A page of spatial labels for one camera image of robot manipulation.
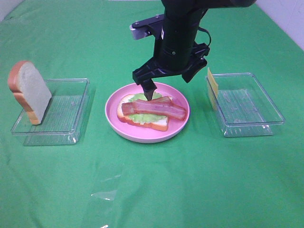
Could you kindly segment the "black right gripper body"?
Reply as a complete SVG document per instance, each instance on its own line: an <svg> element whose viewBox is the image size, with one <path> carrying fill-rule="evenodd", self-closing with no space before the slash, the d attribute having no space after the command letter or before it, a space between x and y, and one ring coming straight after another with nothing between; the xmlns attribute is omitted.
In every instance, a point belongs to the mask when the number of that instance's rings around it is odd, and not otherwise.
<svg viewBox="0 0 304 228"><path fill-rule="evenodd" d="M154 42L154 53L145 64L133 71L133 80L137 85L146 79L182 75L198 62L207 62L204 58L210 48L206 43L193 43L185 53L167 49L161 38Z"/></svg>

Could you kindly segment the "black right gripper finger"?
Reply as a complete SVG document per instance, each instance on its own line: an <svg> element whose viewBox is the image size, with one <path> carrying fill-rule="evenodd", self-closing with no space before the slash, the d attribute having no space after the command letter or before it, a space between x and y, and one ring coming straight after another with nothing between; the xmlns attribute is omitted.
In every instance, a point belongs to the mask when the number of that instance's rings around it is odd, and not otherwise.
<svg viewBox="0 0 304 228"><path fill-rule="evenodd" d="M182 74L182 78L186 83L189 83L192 78L205 66L207 65L207 62L198 62L195 63L193 66L191 66L188 70L186 70Z"/></svg>
<svg viewBox="0 0 304 228"><path fill-rule="evenodd" d="M140 83L143 89L143 93L148 101L152 100L153 93L157 89L157 86L152 79L146 79Z"/></svg>

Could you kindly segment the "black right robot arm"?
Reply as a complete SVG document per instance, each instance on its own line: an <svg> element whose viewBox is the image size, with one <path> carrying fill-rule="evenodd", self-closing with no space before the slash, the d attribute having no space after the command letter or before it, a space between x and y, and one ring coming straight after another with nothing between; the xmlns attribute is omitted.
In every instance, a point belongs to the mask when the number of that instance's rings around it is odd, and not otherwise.
<svg viewBox="0 0 304 228"><path fill-rule="evenodd" d="M208 31L200 27L200 21L208 9L245 8L254 4L253 0L164 0L164 13L135 22L130 25L133 38L155 37L154 52L140 68L133 71L133 80L143 89L147 100L157 88L154 78L181 75L189 82L197 72L207 65L205 56L209 45L197 44L198 31Z"/></svg>

